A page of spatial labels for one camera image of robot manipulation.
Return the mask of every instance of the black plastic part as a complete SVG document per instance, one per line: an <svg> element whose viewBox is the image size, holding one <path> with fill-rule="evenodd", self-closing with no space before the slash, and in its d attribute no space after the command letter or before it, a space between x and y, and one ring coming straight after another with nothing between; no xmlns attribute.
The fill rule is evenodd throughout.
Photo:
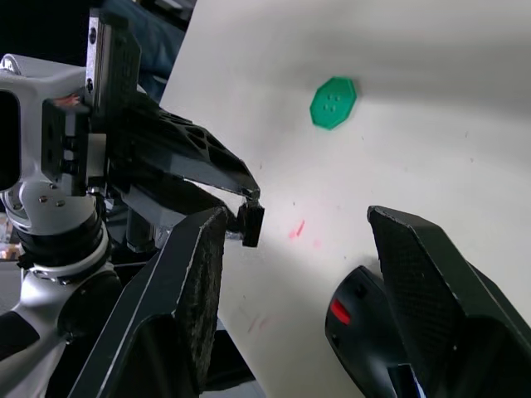
<svg viewBox="0 0 531 398"><path fill-rule="evenodd" d="M216 330L206 391L221 391L255 380L226 330Z"/></svg>
<svg viewBox="0 0 531 398"><path fill-rule="evenodd" d="M129 208L125 239L135 253L151 252L155 249L154 228L139 213Z"/></svg>
<svg viewBox="0 0 531 398"><path fill-rule="evenodd" d="M160 109L136 93L114 132L110 158L133 159L162 172L258 200L246 165L203 127Z"/></svg>
<svg viewBox="0 0 531 398"><path fill-rule="evenodd" d="M120 280L109 271L86 281L68 299L57 327L69 344L48 383L47 398L68 396L121 292Z"/></svg>
<svg viewBox="0 0 531 398"><path fill-rule="evenodd" d="M87 45L87 56L97 54L95 78L98 81L93 82L93 90L89 90L90 82L85 83L85 99L94 104L92 129L112 135L111 127L119 123L124 108L137 92L141 49L128 29L126 18L96 8L90 10L90 16L98 18L100 31L105 34Z"/></svg>
<svg viewBox="0 0 531 398"><path fill-rule="evenodd" d="M160 206L190 216L214 207L223 207L228 214L227 229L239 231L239 225L224 201L202 190L193 182L160 172L152 167L129 167L124 170L112 169L109 178L113 186L127 192L134 184L146 196L151 197Z"/></svg>
<svg viewBox="0 0 531 398"><path fill-rule="evenodd" d="M331 303L336 299L350 315L350 323L342 323L329 308L326 337L362 393L368 398L416 397L400 395L404 388L399 386L413 377L382 281L361 265L338 286ZM397 372L400 366L409 373Z"/></svg>
<svg viewBox="0 0 531 398"><path fill-rule="evenodd" d="M0 315L0 361L30 347L39 340L39 334L14 311Z"/></svg>
<svg viewBox="0 0 531 398"><path fill-rule="evenodd" d="M138 272L138 270L132 270L132 268L141 268L146 262L150 261L156 253L156 251L152 253L134 253L133 251L129 250L126 245L119 245L117 243L114 243L110 262L114 265L115 269L117 265L120 265L120 268L116 269L116 273L122 281L122 284L126 285L127 282L129 282L127 280L129 275L134 276L134 274Z"/></svg>
<svg viewBox="0 0 531 398"><path fill-rule="evenodd" d="M15 185L20 178L20 104L17 97L9 91L0 90L0 109L2 110L2 156L0 157L0 191Z"/></svg>
<svg viewBox="0 0 531 398"><path fill-rule="evenodd" d="M173 228L125 287L70 397L198 396L216 330L226 217L212 209Z"/></svg>
<svg viewBox="0 0 531 398"><path fill-rule="evenodd" d="M101 218L94 212L83 224L60 235L30 235L17 230L24 262L60 267L83 260L103 239Z"/></svg>
<svg viewBox="0 0 531 398"><path fill-rule="evenodd" d="M83 283L68 299L57 320L57 328L71 338L100 333L107 322L122 284L116 273L102 272Z"/></svg>
<svg viewBox="0 0 531 398"><path fill-rule="evenodd" d="M531 396L531 329L437 225L373 206L389 303L428 397Z"/></svg>
<svg viewBox="0 0 531 398"><path fill-rule="evenodd" d="M42 104L41 170L66 195L86 194L90 109L74 93Z"/></svg>
<svg viewBox="0 0 531 398"><path fill-rule="evenodd" d="M247 247L257 247L264 220L264 208L260 204L248 201L238 210L238 224L243 234L242 244Z"/></svg>
<svg viewBox="0 0 531 398"><path fill-rule="evenodd" d="M17 261L17 267L28 271L33 267L33 262L27 258L26 255L19 255Z"/></svg>

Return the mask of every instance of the green octagonal button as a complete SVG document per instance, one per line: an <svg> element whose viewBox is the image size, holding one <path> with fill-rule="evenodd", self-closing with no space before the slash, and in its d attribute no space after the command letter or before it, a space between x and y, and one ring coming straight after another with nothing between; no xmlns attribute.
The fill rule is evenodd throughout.
<svg viewBox="0 0 531 398"><path fill-rule="evenodd" d="M315 93L309 107L312 122L324 129L333 129L348 118L356 98L354 84L349 78L333 77Z"/></svg>

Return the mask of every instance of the red stain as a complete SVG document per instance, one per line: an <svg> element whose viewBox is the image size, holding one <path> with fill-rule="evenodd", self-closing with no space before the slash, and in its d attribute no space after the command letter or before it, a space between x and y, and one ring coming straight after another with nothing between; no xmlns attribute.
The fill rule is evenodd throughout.
<svg viewBox="0 0 531 398"><path fill-rule="evenodd" d="M295 238L298 238L300 236L300 234L302 234L302 230L304 229L304 224L306 223L305 220L302 220L302 222L300 223L300 226L299 228L297 228L296 230L291 230L290 234L289 234L289 237L290 239L295 239Z"/></svg>
<svg viewBox="0 0 531 398"><path fill-rule="evenodd" d="M252 329L255 327L255 323L256 321L258 320L258 318L260 317L260 315L257 315L251 322L251 325L249 327L249 329L247 330L247 334L252 332Z"/></svg>
<svg viewBox="0 0 531 398"><path fill-rule="evenodd" d="M264 319L262 319L262 321L260 322L260 325L258 325L258 329L262 330L262 328L266 326L270 320L271 320L271 317L265 317Z"/></svg>

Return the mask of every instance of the white surface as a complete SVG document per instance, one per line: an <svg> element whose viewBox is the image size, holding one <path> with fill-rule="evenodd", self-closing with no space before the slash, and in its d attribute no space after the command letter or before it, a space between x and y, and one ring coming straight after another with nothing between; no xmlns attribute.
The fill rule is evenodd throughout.
<svg viewBox="0 0 531 398"><path fill-rule="evenodd" d="M241 384L224 391L203 392L200 398L266 398L256 381Z"/></svg>
<svg viewBox="0 0 531 398"><path fill-rule="evenodd" d="M361 396L324 316L352 268L378 269L369 205L439 224L531 321L529 21L515 0L198 2L163 105L261 185L261 244L226 245L220 317L268 397ZM361 96L327 132L309 105L333 75Z"/></svg>

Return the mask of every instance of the red mark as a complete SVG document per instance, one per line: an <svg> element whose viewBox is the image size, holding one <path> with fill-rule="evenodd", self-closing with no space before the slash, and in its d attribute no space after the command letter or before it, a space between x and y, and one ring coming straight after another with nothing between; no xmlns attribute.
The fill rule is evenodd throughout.
<svg viewBox="0 0 531 398"><path fill-rule="evenodd" d="M252 332L252 329L255 327L255 323L256 321L258 320L258 318L260 317L260 315L257 315L251 322L251 325L249 327L249 330L247 330L247 334Z"/></svg>
<svg viewBox="0 0 531 398"><path fill-rule="evenodd" d="M299 228L297 228L296 230L291 230L290 232L290 239L295 239L295 238L298 238L300 236L300 234L302 234L302 230L304 229L304 224L306 223L306 221L302 220L302 222L300 223L300 226Z"/></svg>
<svg viewBox="0 0 531 398"><path fill-rule="evenodd" d="M336 298L330 304L330 311L335 315L341 323L348 325L350 323L350 314L347 309Z"/></svg>
<svg viewBox="0 0 531 398"><path fill-rule="evenodd" d="M258 329L262 330L262 328L266 326L270 320L271 320L271 317L265 317L264 319L262 319L262 322L260 322L260 325L258 325Z"/></svg>
<svg viewBox="0 0 531 398"><path fill-rule="evenodd" d="M53 99L56 106L74 107L80 104L80 96L78 94L70 94L63 98Z"/></svg>

